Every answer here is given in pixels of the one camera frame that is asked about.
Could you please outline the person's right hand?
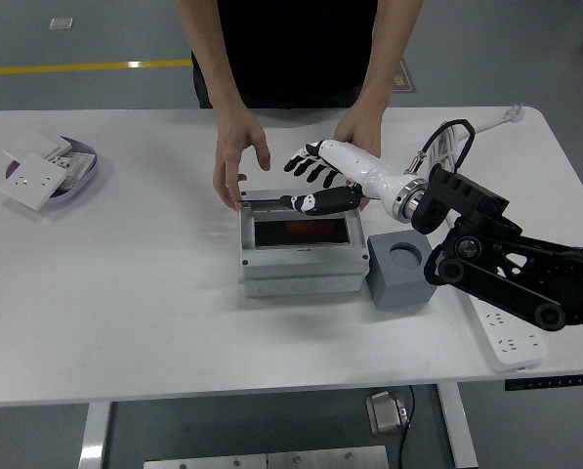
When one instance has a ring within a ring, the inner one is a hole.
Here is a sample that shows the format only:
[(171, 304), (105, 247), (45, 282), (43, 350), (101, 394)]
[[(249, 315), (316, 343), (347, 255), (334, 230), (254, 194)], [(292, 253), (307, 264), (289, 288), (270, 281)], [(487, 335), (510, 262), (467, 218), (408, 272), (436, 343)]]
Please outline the person's right hand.
[(245, 106), (217, 109), (218, 136), (213, 171), (213, 187), (224, 205), (237, 211), (242, 200), (239, 183), (247, 177), (239, 172), (243, 152), (253, 148), (264, 171), (271, 169), (271, 152), (266, 133)]

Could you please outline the person's left hand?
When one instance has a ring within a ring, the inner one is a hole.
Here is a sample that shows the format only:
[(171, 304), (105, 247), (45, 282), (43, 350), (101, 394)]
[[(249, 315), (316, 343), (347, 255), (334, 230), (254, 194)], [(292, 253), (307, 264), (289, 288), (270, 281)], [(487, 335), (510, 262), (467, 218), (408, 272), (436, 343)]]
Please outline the person's left hand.
[(334, 131), (338, 142), (350, 143), (373, 156), (382, 153), (383, 107), (356, 102), (341, 118)]

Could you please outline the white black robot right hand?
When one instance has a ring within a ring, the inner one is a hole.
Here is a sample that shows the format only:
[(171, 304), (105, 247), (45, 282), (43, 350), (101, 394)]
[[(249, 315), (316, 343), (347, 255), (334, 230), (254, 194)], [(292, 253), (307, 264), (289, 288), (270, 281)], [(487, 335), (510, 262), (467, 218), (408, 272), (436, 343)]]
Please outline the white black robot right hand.
[(310, 216), (353, 210), (367, 197), (380, 200), (389, 216), (404, 223), (411, 218), (405, 204), (427, 185), (416, 175), (397, 173), (364, 149), (335, 140), (305, 145), (284, 170), (296, 177), (306, 175), (309, 183), (329, 171), (321, 191), (280, 199), (283, 205)]

